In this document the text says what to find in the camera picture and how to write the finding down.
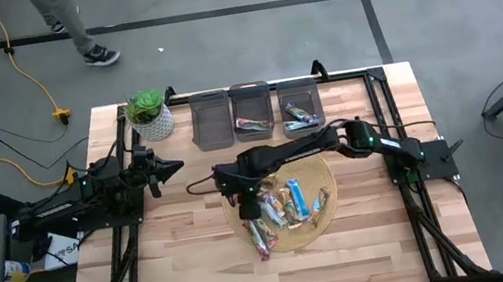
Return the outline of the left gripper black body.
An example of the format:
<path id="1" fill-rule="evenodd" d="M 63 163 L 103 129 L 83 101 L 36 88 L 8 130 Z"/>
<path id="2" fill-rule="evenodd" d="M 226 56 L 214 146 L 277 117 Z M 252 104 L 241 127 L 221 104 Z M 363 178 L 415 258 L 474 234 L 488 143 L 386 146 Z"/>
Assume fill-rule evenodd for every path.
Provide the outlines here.
<path id="1" fill-rule="evenodd" d="M 132 152 L 133 169 L 146 177 L 146 185 L 154 198 L 160 198 L 162 193 L 158 187 L 159 180 L 156 174 L 156 161 L 152 149 L 145 147 L 134 148 Z"/>

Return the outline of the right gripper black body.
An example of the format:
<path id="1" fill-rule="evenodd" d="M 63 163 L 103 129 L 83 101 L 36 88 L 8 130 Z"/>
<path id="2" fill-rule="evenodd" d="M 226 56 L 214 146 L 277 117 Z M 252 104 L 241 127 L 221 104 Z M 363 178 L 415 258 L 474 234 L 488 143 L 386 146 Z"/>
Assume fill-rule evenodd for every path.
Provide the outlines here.
<path id="1" fill-rule="evenodd" d="M 212 170 L 216 188 L 232 206 L 247 204 L 258 194 L 262 179 L 241 174 L 238 164 L 218 164 Z"/>

